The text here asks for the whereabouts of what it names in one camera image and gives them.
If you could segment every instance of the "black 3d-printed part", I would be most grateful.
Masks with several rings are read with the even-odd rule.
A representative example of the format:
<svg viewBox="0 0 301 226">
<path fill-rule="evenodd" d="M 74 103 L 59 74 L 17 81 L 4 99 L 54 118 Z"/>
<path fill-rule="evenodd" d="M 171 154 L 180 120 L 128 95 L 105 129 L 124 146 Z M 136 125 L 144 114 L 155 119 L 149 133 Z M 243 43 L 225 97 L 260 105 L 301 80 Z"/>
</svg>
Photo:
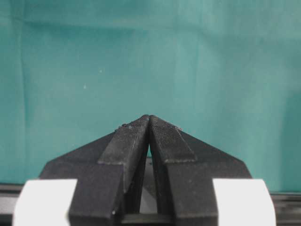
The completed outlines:
<svg viewBox="0 0 301 226">
<path fill-rule="evenodd" d="M 150 117 L 150 127 L 158 213 L 174 215 L 179 226 L 217 226 L 218 209 L 212 179 L 251 178 L 245 164 L 156 116 Z M 177 145 L 165 141 L 169 137 L 164 134 L 158 137 L 157 130 L 168 128 L 166 134 L 170 134 L 171 129 L 177 130 L 180 137 Z M 175 161 L 174 155 L 181 153 L 181 148 L 187 153 L 186 157 L 179 156 L 182 161 Z"/>
<path fill-rule="evenodd" d="M 41 179 L 78 179 L 69 210 L 72 226 L 111 225 L 118 211 L 139 211 L 148 122 L 144 115 L 46 164 Z"/>
</svg>

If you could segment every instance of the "teal fabric backdrop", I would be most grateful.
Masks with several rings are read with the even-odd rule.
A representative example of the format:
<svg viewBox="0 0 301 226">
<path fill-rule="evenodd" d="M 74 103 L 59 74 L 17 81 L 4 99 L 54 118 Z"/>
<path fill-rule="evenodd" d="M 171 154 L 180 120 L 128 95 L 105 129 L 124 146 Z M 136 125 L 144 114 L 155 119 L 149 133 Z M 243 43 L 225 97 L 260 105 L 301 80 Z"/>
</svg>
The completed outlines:
<svg viewBox="0 0 301 226">
<path fill-rule="evenodd" d="M 301 191 L 301 1 L 0 0 L 0 182 L 155 114 Z"/>
</svg>

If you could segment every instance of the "green cloth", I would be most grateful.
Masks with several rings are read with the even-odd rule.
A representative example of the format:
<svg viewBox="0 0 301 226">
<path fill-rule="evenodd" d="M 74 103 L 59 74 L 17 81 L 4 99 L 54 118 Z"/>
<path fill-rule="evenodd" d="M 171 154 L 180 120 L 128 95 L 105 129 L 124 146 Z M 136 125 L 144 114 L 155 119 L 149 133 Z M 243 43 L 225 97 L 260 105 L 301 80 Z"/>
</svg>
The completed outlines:
<svg viewBox="0 0 301 226">
<path fill-rule="evenodd" d="M 146 113 L 301 191 L 301 1 L 0 0 L 0 182 Z"/>
</svg>

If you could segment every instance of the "white block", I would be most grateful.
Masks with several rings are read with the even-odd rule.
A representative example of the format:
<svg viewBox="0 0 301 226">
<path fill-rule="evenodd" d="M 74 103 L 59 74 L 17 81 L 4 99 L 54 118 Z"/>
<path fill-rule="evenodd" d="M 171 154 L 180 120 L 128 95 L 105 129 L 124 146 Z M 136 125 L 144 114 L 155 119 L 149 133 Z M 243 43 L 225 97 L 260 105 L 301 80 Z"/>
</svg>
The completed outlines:
<svg viewBox="0 0 301 226">
<path fill-rule="evenodd" d="M 219 226 L 276 226 L 268 189 L 261 179 L 213 179 Z"/>
<path fill-rule="evenodd" d="M 76 179 L 29 180 L 16 203 L 13 226 L 69 226 Z"/>
</svg>

